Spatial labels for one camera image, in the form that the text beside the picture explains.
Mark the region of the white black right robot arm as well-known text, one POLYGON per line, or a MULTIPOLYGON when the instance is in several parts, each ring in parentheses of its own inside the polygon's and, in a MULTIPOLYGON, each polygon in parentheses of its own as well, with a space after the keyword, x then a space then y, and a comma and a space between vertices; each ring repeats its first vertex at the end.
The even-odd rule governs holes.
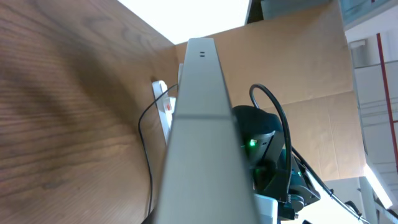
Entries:
POLYGON ((291 178, 287 180, 287 153, 279 117, 245 105, 235 106, 233 113, 243 139, 255 194, 278 201, 279 222, 295 220, 299 211, 320 200, 320 194, 294 155, 291 155, 291 178))

